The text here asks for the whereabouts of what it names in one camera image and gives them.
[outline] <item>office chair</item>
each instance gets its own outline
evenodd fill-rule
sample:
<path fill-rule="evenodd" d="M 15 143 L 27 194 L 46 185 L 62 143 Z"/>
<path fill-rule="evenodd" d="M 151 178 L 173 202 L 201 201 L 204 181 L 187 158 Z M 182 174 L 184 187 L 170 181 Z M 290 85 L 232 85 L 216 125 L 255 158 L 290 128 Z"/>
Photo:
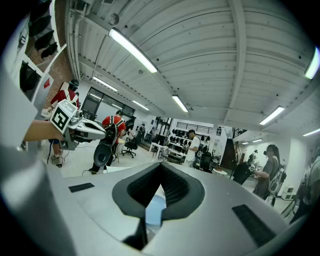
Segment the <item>office chair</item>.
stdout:
<path fill-rule="evenodd" d="M 136 156 L 137 154 L 132 152 L 132 150 L 136 150 L 138 148 L 138 145 L 141 141 L 142 133 L 138 132 L 137 136 L 134 137 L 133 139 L 127 138 L 127 141 L 124 146 L 129 149 L 129 150 L 122 150 L 122 155 L 124 156 L 125 154 L 130 154 L 132 158 L 134 158 L 134 155 Z"/>

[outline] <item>white floor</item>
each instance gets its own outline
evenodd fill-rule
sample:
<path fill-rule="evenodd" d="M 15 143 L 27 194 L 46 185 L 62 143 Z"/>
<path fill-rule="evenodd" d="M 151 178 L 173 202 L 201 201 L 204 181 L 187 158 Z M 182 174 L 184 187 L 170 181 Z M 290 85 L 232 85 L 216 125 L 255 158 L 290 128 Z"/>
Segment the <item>white floor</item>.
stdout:
<path fill-rule="evenodd" d="M 90 143 L 81 143 L 75 151 L 64 151 L 62 153 L 62 157 L 65 158 L 62 168 L 56 167 L 57 171 L 62 173 L 64 178 L 67 177 L 75 177 L 75 176 L 83 176 L 91 175 L 90 172 L 85 171 L 92 167 L 93 164 L 93 156 L 95 149 L 98 145 L 99 141 L 92 141 Z M 38 156 L 47 162 L 48 154 L 49 154 L 49 142 L 46 141 L 43 143 L 41 149 L 38 151 Z M 142 164 L 150 163 L 155 157 L 156 154 L 148 152 L 142 147 L 138 147 L 137 150 L 134 150 L 136 156 L 134 158 L 129 154 L 125 154 L 122 156 L 119 155 L 118 159 L 113 161 L 111 167 L 116 167 L 112 171 L 119 171 L 122 169 L 126 169 L 129 167 L 139 166 Z M 98 174 L 103 174 L 103 168 L 100 168 Z M 242 185 L 246 190 L 252 192 L 255 188 L 255 182 L 246 180 Z M 290 203 L 291 201 L 286 201 L 281 198 L 277 198 L 275 200 L 274 209 L 281 213 Z"/>

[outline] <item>fluorescent ceiling light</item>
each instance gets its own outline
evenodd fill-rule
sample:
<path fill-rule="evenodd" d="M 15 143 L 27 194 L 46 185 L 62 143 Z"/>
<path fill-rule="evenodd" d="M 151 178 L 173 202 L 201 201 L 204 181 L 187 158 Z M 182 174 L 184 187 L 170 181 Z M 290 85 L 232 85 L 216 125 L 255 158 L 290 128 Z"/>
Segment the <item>fluorescent ceiling light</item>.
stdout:
<path fill-rule="evenodd" d="M 101 79 L 99 79 L 98 77 L 93 77 L 93 80 L 96 80 L 97 82 L 103 84 L 106 87 L 109 87 L 111 90 L 114 90 L 115 92 L 118 91 L 116 88 L 112 87 L 110 84 L 107 84 L 106 82 L 102 81 Z"/>
<path fill-rule="evenodd" d="M 309 133 L 306 133 L 306 134 L 304 134 L 303 136 L 308 136 L 308 135 L 315 134 L 315 133 L 318 133 L 318 132 L 320 132 L 320 128 L 319 128 L 319 129 L 316 129 L 316 130 L 314 130 L 314 131 L 311 131 L 311 132 L 309 132 Z"/>
<path fill-rule="evenodd" d="M 268 115 L 265 119 L 260 122 L 260 125 L 264 126 L 266 123 L 274 119 L 277 115 L 279 115 L 285 108 L 282 106 L 278 106 L 275 111 L 273 111 L 270 115 Z"/>
<path fill-rule="evenodd" d="M 189 112 L 186 106 L 182 103 L 178 95 L 172 95 L 172 98 L 175 100 L 176 103 L 182 108 L 184 112 Z"/>
<path fill-rule="evenodd" d="M 149 111 L 149 108 L 146 108 L 145 106 L 141 105 L 140 103 L 136 102 L 135 100 L 133 100 L 132 102 L 139 105 L 141 108 L 144 108 L 145 110 Z"/>
<path fill-rule="evenodd" d="M 320 53 L 317 47 L 315 48 L 313 58 L 311 60 L 311 63 L 308 67 L 308 69 L 305 72 L 305 76 L 309 79 L 314 78 L 315 74 L 317 73 L 317 70 L 320 66 Z"/>
<path fill-rule="evenodd" d="M 96 97 L 96 98 L 99 99 L 99 100 L 101 100 L 100 97 L 98 97 L 98 96 L 96 96 L 96 95 L 94 95 L 94 94 L 92 94 L 92 93 L 90 93 L 90 95 L 93 96 L 93 97 Z"/>
<path fill-rule="evenodd" d="M 113 27 L 108 35 L 136 57 L 137 60 L 140 61 L 151 73 L 158 71 L 157 67 L 151 62 L 151 60 L 149 60 L 148 57 L 119 30 Z"/>
<path fill-rule="evenodd" d="M 121 108 L 121 107 L 119 107 L 119 106 L 117 106 L 117 105 L 115 105 L 115 104 L 112 104 L 112 106 L 115 106 L 116 108 L 118 108 L 118 109 L 121 109 L 121 110 L 122 110 L 122 108 Z"/>

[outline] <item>man in red shirt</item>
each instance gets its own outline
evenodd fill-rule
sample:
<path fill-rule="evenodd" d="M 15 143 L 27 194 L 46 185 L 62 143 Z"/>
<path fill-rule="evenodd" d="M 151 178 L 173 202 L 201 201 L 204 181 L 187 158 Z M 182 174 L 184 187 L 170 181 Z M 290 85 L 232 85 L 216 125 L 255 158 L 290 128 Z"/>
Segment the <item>man in red shirt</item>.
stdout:
<path fill-rule="evenodd" d="M 71 104 L 75 105 L 79 108 L 79 98 L 76 95 L 75 91 L 78 89 L 79 82 L 77 79 L 73 79 L 69 82 L 68 90 L 60 90 L 51 100 L 51 105 L 53 108 L 57 106 L 57 104 L 63 100 L 69 101 Z M 59 153 L 61 153 L 61 147 L 58 139 L 49 139 L 52 142 L 54 155 L 51 157 L 52 163 L 61 167 L 61 161 L 59 158 Z"/>
<path fill-rule="evenodd" d="M 119 121 L 121 121 L 122 119 L 122 116 L 123 116 L 123 113 L 121 110 L 118 110 L 116 113 L 115 113 L 115 116 L 114 116 L 114 123 L 118 123 Z M 109 125 L 110 124 L 110 116 L 107 116 L 103 121 L 102 121 L 102 127 L 105 128 L 105 126 Z M 123 122 L 122 124 L 120 124 L 120 126 L 118 127 L 118 137 L 116 138 L 116 141 L 115 141 L 115 144 L 112 146 L 112 152 L 115 152 L 116 151 L 116 148 L 118 146 L 118 140 L 120 137 L 122 137 L 124 134 L 125 134 L 125 131 L 126 131 L 126 125 L 125 125 L 125 122 Z M 110 157 L 109 157 L 109 160 L 108 162 L 105 164 L 105 166 L 103 167 L 104 170 L 107 169 L 107 166 L 110 166 L 112 161 L 114 159 L 114 156 L 112 154 L 110 154 Z M 98 171 L 99 171 L 100 167 L 97 166 L 95 163 L 93 163 L 92 165 L 92 168 L 89 170 L 90 172 L 92 172 L 92 174 L 96 174 Z"/>

